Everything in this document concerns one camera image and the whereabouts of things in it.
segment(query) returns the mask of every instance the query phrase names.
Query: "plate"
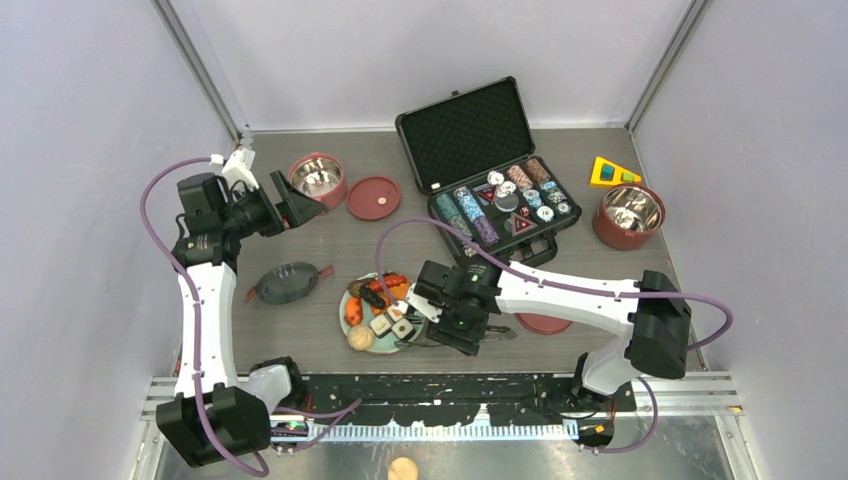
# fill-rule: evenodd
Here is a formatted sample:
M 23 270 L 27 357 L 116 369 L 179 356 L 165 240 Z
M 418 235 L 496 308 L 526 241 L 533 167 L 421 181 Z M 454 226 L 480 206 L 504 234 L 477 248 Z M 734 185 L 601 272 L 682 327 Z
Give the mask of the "plate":
M 370 273 L 368 275 L 363 275 L 363 276 L 359 277 L 357 280 L 366 280 L 366 279 L 374 279 L 374 278 L 377 278 L 377 274 L 376 273 Z M 347 299 L 349 299 L 349 298 L 350 298 L 350 294 L 347 292 L 347 289 L 345 289 L 345 293 L 344 293 L 344 295 L 342 295 L 342 301 L 341 301 L 341 303 L 339 303 L 339 324 L 342 327 L 342 333 L 345 336 L 345 342 L 347 342 L 347 332 L 350 331 L 350 325 L 348 325 L 347 322 L 345 322 L 345 320 L 344 320 L 344 313 L 345 313 L 344 307 L 345 307 L 345 304 L 347 304 Z M 414 315 L 412 316 L 412 318 L 423 320 L 423 317 L 416 317 Z M 374 314 L 371 313 L 371 307 L 369 307 L 367 303 L 363 302 L 361 325 L 368 325 L 368 323 L 371 322 L 371 320 L 373 320 L 373 319 L 374 319 Z M 407 340 L 408 342 L 414 342 L 415 339 L 418 338 L 419 335 L 421 335 L 421 330 L 423 330 L 424 324 L 423 324 L 423 322 L 421 324 L 413 323 L 412 327 L 415 328 L 415 334 L 412 336 L 412 338 Z M 395 345 L 396 341 L 398 341 L 397 335 L 395 335 L 394 332 L 389 332 L 389 334 L 386 335 L 385 337 L 375 339 L 374 345 L 371 345 L 371 348 L 369 348 L 368 350 L 365 350 L 365 351 L 368 352 L 368 353 L 377 353 L 377 354 L 397 353 L 397 352 L 400 351 L 400 348 L 398 348 L 397 345 Z

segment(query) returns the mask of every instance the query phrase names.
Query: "poker chip case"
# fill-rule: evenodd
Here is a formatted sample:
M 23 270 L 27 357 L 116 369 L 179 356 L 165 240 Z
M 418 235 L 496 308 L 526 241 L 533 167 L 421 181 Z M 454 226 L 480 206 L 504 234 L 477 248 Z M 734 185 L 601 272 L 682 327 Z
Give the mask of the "poker chip case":
M 580 206 L 544 160 L 533 155 L 536 145 L 513 77 L 465 93 L 453 92 L 450 98 L 402 113 L 395 128 L 415 184 L 428 196 L 430 217 L 470 234 L 492 255 L 541 265 L 557 254 L 556 233 L 580 218 Z M 500 172 L 506 180 L 519 180 L 515 210 L 503 211 L 495 205 L 501 192 L 488 183 L 491 171 Z M 538 195 L 525 195 L 527 190 Z M 515 205 L 511 200 L 500 203 Z M 551 211 L 553 218 L 546 221 Z M 442 229 L 439 233 L 458 264 L 473 256 L 473 250 L 459 239 Z

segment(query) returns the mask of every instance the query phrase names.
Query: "gray floor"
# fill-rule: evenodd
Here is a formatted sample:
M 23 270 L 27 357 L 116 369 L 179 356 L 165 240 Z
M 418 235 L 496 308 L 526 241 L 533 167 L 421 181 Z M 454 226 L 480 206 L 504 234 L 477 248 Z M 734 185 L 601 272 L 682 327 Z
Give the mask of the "gray floor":
M 648 418 L 616 419 L 611 446 L 631 445 L 645 434 Z M 733 478 L 713 417 L 661 418 L 656 436 L 638 453 L 598 457 L 572 442 L 376 442 L 321 443 L 280 457 L 265 451 L 268 478 L 298 480 L 384 480 L 397 457 L 413 459 L 421 480 L 562 480 L 651 478 L 720 480 Z M 256 462 L 244 457 L 251 465 Z M 170 446 L 157 479 L 247 479 L 225 462 L 193 470 Z
M 602 244 L 592 232 L 591 216 L 603 194 L 602 189 L 590 188 L 587 183 L 595 156 L 640 171 L 626 131 L 539 130 L 533 135 L 537 154 L 584 209 L 575 226 L 557 235 L 559 254 L 543 268 L 610 279 L 640 278 L 644 269 L 672 275 L 668 253 L 659 237 L 640 250 L 620 252 Z M 288 355 L 302 371 L 311 373 L 568 372 L 583 352 L 611 339 L 606 332 L 576 324 L 560 335 L 541 336 L 525 330 L 511 316 L 494 316 L 491 324 L 509 325 L 519 336 L 485 344 L 474 358 L 446 347 L 418 348 L 390 356 L 353 351 L 339 328 L 338 308 L 345 286 L 351 279 L 374 271 L 374 245 L 387 226 L 425 214 L 425 197 L 415 189 L 398 136 L 394 132 L 267 134 L 258 135 L 254 146 L 257 157 L 253 172 L 266 189 L 273 190 L 268 178 L 271 171 L 281 169 L 287 173 L 301 156 L 323 151 L 342 160 L 348 186 L 366 176 L 385 175 L 401 186 L 403 197 L 398 210 L 381 221 L 357 220 L 342 205 L 302 228 L 273 238 L 254 236 L 243 243 L 233 306 L 233 341 L 239 371 Z M 452 264 L 441 238 L 427 225 L 396 230 L 388 239 L 383 258 L 386 268 L 411 276 L 417 275 L 427 259 Z M 336 273 L 322 280 L 309 297 L 290 305 L 241 302 L 248 288 L 266 271 L 293 261 L 309 262 L 319 268 L 333 264 Z M 691 356 L 689 368 L 697 368 Z

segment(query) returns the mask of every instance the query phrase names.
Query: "red triangle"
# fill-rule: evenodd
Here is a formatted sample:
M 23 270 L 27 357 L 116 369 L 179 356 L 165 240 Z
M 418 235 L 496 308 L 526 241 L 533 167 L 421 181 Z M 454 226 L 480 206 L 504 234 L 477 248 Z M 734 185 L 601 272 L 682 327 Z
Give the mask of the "red triangle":
M 518 215 L 513 212 L 512 214 L 512 235 L 521 235 L 522 233 L 530 230 L 531 228 L 536 228 L 536 224 L 531 222 L 530 220 Z
M 480 198 L 488 201 L 489 203 L 495 203 L 495 187 L 493 186 L 483 186 L 477 187 L 474 189 L 477 195 L 480 195 Z

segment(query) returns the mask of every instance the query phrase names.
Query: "yellow round object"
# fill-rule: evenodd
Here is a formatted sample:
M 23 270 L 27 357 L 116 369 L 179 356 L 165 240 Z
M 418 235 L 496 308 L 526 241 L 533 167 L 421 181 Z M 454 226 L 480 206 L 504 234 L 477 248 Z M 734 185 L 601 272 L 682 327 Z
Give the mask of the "yellow round object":
M 371 330 L 366 325 L 357 325 L 347 332 L 347 343 L 354 350 L 368 350 L 374 341 L 377 340 L 377 335 L 374 330 Z
M 418 465 L 406 457 L 396 458 L 389 465 L 389 480 L 418 480 Z

